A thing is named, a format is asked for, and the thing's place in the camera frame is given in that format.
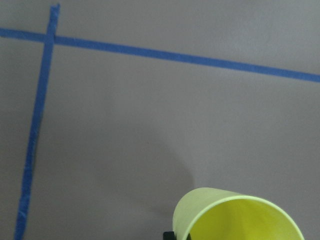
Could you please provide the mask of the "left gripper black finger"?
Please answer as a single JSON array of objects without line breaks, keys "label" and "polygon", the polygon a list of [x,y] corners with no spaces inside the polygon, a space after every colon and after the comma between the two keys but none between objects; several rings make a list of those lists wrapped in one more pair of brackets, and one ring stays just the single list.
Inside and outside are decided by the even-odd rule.
[{"label": "left gripper black finger", "polygon": [[174,231],[165,231],[162,235],[163,240],[176,240],[176,235]]}]

